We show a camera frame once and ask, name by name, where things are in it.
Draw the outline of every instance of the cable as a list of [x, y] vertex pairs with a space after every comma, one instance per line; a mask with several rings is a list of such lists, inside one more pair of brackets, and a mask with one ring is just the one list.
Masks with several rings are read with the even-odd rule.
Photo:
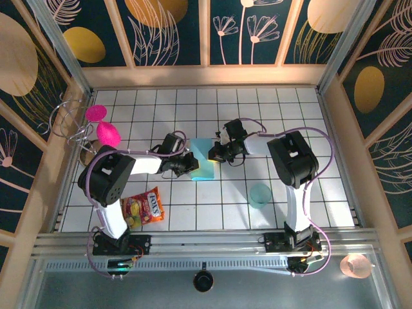
[[243, 155], [243, 159], [242, 159], [242, 162], [241, 162], [241, 163], [239, 163], [239, 164], [237, 164], [237, 165], [232, 165], [229, 161], [228, 161], [227, 163], [229, 163], [229, 165], [230, 165], [231, 167], [238, 167], [238, 166], [241, 166], [241, 165], [245, 164], [246, 155], [245, 155], [244, 153], [243, 153], [242, 155]]
[[242, 121], [242, 120], [252, 121], [252, 122], [254, 122], [255, 124], [260, 125], [260, 126], [262, 127], [262, 130], [263, 130], [264, 133], [267, 133], [267, 131], [268, 131], [268, 130], [266, 129], [266, 127], [265, 127], [261, 122], [259, 122], [259, 121], [257, 121], [257, 120], [254, 120], [254, 119], [251, 119], [251, 118], [239, 118], [239, 120], [240, 120], [240, 121]]
[[93, 261], [91, 260], [90, 251], [89, 251], [90, 239], [91, 239], [91, 236], [93, 235], [93, 232], [94, 232], [96, 229], [97, 229], [99, 232], [103, 233], [102, 229], [99, 228], [99, 227], [93, 227], [93, 228], [91, 229], [91, 231], [90, 231], [90, 233], [89, 233], [88, 243], [87, 243], [87, 245], [86, 245], [86, 257], [87, 257], [87, 259], [88, 259], [88, 261], [89, 261], [90, 267], [91, 267], [96, 273], [98, 273], [99, 275], [101, 275], [101, 276], [103, 276], [103, 277], [113, 278], [113, 279], [114, 279], [114, 277], [111, 276], [111, 275], [109, 275], [107, 272], [101, 272], [101, 271], [93, 264]]

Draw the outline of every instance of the snack bag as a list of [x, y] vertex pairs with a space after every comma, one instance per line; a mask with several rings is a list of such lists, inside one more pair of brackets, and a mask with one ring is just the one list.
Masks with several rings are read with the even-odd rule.
[[145, 193], [120, 200], [123, 218], [130, 229], [165, 218], [158, 187]]

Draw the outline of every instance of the wooden frame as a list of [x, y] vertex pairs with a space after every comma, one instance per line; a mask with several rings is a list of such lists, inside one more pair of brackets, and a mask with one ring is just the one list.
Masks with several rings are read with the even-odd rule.
[[[73, 94], [73, 98], [86, 99], [77, 85], [70, 86], [66, 93], [69, 92]], [[2, 308], [15, 308], [37, 234], [48, 232], [48, 221], [53, 219], [52, 210], [69, 158], [70, 146], [67, 145], [66, 139], [51, 135], [15, 234], [13, 237], [9, 234], [0, 234], [0, 239], [7, 239], [9, 243], [13, 243], [13, 249], [8, 254], [7, 266], [3, 268], [3, 282], [0, 281]]]
[[332, 81], [324, 98], [330, 120], [341, 142], [344, 165], [364, 215], [366, 227], [376, 228], [398, 296], [404, 307], [408, 308], [408, 304], [412, 303], [412, 272], [405, 271], [410, 262], [409, 258], [406, 259], [401, 239], [411, 236], [408, 235], [412, 231], [411, 227], [400, 230], [397, 227], [352, 106], [337, 77]]
[[324, 72], [324, 66], [287, 68], [228, 67], [203, 68], [159, 67], [138, 70], [102, 68], [85, 70], [92, 88], [146, 87], [146, 86], [212, 86], [244, 84], [304, 84], [316, 85]]
[[343, 82], [348, 76], [349, 71], [352, 69], [353, 65], [356, 62], [357, 57], [361, 54], [362, 50], [364, 49], [365, 45], [368, 43], [369, 38], [371, 37], [373, 31], [379, 25], [380, 21], [384, 17], [386, 11], [388, 10], [389, 6], [391, 5], [393, 0], [384, 0], [384, 2], [380, 5], [378, 12], [376, 13], [375, 17], [373, 18], [372, 22], [366, 29], [363, 37], [359, 41], [356, 49], [354, 49], [352, 56], [350, 57], [348, 63], [346, 63], [344, 69], [342, 70], [341, 74], [338, 76], [338, 80]]
[[365, 138], [365, 147], [372, 146], [411, 109], [412, 92]]
[[[286, 27], [288, 27], [289, 36], [288, 36], [287, 41], [285, 40], [284, 42], [281, 42], [281, 46], [283, 44], [283, 50], [281, 51], [281, 53], [277, 53], [277, 55], [279, 56], [279, 59], [276, 59], [277, 65], [279, 65], [279, 63], [280, 63], [280, 66], [302, 65], [302, 64], [285, 64], [285, 60], [286, 60], [286, 55], [290, 47], [290, 43], [292, 43], [292, 37], [294, 36], [295, 30], [296, 30], [297, 20], [299, 19], [299, 16], [301, 15], [303, 1], [304, 0], [293, 0], [292, 4], [290, 5], [290, 11], [289, 11], [290, 15], [288, 16], [288, 22], [286, 23], [286, 26], [285, 26], [285, 29]], [[289, 18], [291, 18], [291, 14], [294, 14], [293, 19], [289, 21]]]
[[61, 64], [61, 62], [57, 58], [56, 54], [54, 54], [53, 48], [49, 45], [49, 42], [46, 40], [43, 33], [37, 27], [35, 21], [33, 20], [32, 16], [30, 15], [30, 12], [27, 10], [25, 5], [23, 4], [22, 0], [11, 0], [11, 1], [14, 4], [14, 6], [16, 7], [17, 11], [19, 11], [21, 17], [27, 23], [28, 27], [32, 31], [35, 38], [38, 40], [40, 45], [43, 47], [43, 49], [47, 53], [47, 56], [49, 56], [49, 58], [51, 59], [51, 61], [55, 65], [55, 67], [57, 68], [57, 71], [59, 71], [59, 73], [62, 75], [64, 81], [69, 86], [71, 84], [71, 78], [68, 75], [68, 72], [66, 71], [64, 66]]
[[116, 1], [111, 0], [104, 0], [104, 4], [108, 10], [109, 18], [111, 24], [113, 25], [113, 29], [115, 30], [118, 45], [120, 46], [120, 50], [122, 51], [124, 61], [128, 68], [135, 67], [135, 61], [133, 59], [133, 55], [131, 54], [131, 48], [129, 45], [129, 41], [126, 37], [126, 31], [124, 30], [124, 26], [122, 23], [122, 18], [120, 17], [120, 13], [117, 8]]

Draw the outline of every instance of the white tiled surface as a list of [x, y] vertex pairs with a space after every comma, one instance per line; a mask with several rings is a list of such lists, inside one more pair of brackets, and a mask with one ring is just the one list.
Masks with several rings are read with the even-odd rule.
[[[180, 129], [189, 138], [214, 138], [228, 120], [255, 118], [271, 133], [298, 126], [326, 130], [314, 89], [311, 88], [225, 88], [99, 91], [96, 104], [108, 109], [111, 121], [122, 135], [124, 149], [145, 150], [160, 144], [167, 133]], [[243, 122], [247, 131], [258, 126]], [[328, 163], [330, 148], [319, 134], [302, 131], [309, 141], [320, 169]], [[75, 183], [82, 171], [78, 166], [59, 225], [62, 232], [87, 231], [98, 223], [87, 198]], [[285, 220], [286, 189], [272, 159], [250, 156], [245, 164], [215, 165], [215, 180], [192, 182], [171, 173], [133, 175], [123, 196], [158, 187], [165, 219], [143, 226], [143, 231], [282, 229]], [[248, 205], [248, 192], [255, 183], [265, 183], [273, 199], [262, 209]], [[353, 226], [352, 211], [334, 162], [314, 182], [311, 193], [312, 219], [321, 227]]]

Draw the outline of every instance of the pink ball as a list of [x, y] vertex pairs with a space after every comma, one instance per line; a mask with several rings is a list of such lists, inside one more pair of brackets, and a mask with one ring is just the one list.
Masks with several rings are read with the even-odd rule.
[[103, 105], [94, 105], [86, 111], [86, 119], [90, 122], [99, 122], [106, 117], [108, 111]]
[[101, 121], [97, 125], [97, 137], [102, 145], [109, 145], [111, 147], [117, 147], [122, 140], [116, 127], [109, 122]]

